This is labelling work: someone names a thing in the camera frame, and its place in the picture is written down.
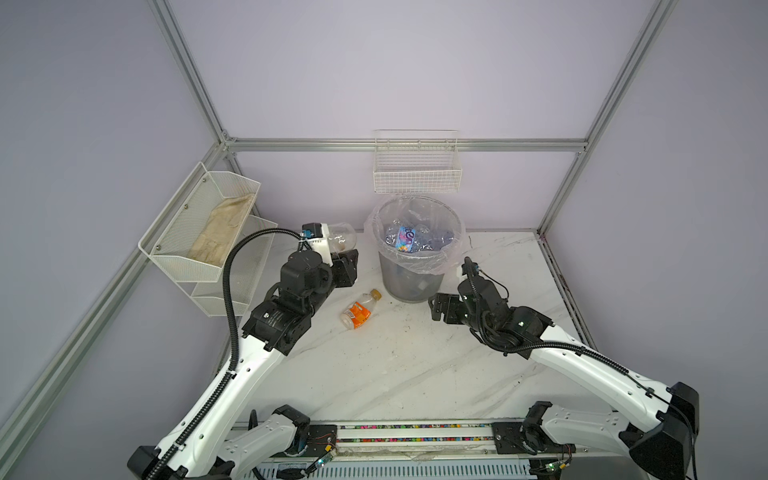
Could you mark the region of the orange label juice bottle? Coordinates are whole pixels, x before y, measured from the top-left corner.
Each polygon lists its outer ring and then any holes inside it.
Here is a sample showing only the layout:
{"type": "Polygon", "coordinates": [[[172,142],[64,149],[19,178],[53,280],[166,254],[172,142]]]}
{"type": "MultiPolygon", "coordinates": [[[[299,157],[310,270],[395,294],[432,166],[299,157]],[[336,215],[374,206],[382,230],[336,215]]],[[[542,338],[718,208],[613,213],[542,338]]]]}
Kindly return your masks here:
{"type": "Polygon", "coordinates": [[[350,330],[361,327],[370,319],[373,310],[381,299],[382,294],[377,289],[360,295],[340,313],[340,321],[350,330]]]}

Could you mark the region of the crushed clear round bottle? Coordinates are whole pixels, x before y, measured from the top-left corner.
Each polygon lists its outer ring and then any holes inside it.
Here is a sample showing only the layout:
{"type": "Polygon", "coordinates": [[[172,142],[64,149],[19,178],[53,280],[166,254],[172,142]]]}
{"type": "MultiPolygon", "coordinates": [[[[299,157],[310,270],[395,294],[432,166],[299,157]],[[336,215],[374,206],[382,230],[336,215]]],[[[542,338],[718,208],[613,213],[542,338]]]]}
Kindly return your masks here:
{"type": "Polygon", "coordinates": [[[357,232],[349,223],[328,225],[327,240],[332,253],[354,250],[357,244],[357,232]]]}

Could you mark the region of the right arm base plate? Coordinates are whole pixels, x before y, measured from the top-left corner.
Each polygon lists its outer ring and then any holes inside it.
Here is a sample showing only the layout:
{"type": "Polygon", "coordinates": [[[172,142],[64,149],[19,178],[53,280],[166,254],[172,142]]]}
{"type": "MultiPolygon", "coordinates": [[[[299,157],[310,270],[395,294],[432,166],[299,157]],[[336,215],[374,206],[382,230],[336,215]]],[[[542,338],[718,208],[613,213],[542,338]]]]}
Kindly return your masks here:
{"type": "Polygon", "coordinates": [[[494,422],[491,429],[498,454],[568,455],[576,449],[574,444],[555,443],[540,426],[526,426],[522,421],[494,422]]]}

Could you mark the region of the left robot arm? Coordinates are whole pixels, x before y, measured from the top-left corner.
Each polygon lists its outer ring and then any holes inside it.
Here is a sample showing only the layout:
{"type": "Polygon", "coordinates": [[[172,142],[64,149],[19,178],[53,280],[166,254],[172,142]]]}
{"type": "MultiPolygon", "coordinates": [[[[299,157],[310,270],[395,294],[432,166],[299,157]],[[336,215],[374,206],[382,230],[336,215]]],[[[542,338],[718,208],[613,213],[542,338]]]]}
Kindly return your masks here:
{"type": "Polygon", "coordinates": [[[289,255],[279,281],[243,325],[233,323],[229,364],[156,446],[140,446],[127,467],[138,479],[240,479],[275,454],[303,452],[310,419],[290,405],[229,439],[250,397],[309,330],[330,294],[354,285],[359,253],[289,255]]]}

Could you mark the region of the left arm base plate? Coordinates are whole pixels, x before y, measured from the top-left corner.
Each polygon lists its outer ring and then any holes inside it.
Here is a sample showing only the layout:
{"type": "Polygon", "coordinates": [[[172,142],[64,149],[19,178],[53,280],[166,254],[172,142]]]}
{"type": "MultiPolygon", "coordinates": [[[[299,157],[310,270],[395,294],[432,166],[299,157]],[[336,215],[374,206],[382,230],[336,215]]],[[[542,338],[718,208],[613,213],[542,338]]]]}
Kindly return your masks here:
{"type": "Polygon", "coordinates": [[[308,429],[306,445],[300,456],[315,458],[326,452],[329,446],[337,442],[338,426],[334,424],[311,424],[308,429]]]}

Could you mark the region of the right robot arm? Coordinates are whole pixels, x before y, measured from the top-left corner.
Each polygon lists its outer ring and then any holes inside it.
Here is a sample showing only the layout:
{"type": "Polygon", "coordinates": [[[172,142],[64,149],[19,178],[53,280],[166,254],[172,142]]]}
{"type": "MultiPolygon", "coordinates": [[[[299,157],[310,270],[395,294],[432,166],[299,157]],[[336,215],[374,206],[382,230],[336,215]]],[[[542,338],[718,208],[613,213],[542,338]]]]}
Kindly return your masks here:
{"type": "Polygon", "coordinates": [[[623,455],[654,479],[695,479],[700,396],[691,386],[647,378],[568,334],[550,317],[528,306],[512,306],[508,289],[471,258],[461,267],[454,294],[429,298],[431,317],[463,325],[482,345],[503,356],[518,355],[544,365],[610,406],[605,416],[558,409],[537,401],[519,422],[513,443],[537,455],[550,447],[570,464],[575,447],[623,455]]]}

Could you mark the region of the clear bottle white cap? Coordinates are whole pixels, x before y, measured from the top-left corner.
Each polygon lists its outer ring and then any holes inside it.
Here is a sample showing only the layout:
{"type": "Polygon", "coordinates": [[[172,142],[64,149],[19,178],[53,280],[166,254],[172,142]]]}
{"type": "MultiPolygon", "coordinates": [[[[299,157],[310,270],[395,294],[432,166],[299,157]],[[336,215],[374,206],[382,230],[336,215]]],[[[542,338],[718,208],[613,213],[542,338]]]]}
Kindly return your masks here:
{"type": "Polygon", "coordinates": [[[429,247],[433,251],[439,251],[450,245],[454,240],[454,232],[449,230],[433,231],[430,234],[429,247]]]}

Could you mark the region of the crushed bottle blue label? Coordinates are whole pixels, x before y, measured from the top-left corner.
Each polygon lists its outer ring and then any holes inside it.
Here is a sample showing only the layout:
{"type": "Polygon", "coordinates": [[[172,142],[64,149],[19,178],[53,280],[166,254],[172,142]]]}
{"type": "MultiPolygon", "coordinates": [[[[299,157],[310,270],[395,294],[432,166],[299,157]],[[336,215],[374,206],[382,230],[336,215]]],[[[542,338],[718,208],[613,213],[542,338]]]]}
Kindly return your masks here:
{"type": "Polygon", "coordinates": [[[400,226],[394,238],[394,248],[403,253],[419,253],[432,251],[431,231],[424,226],[400,226]]]}

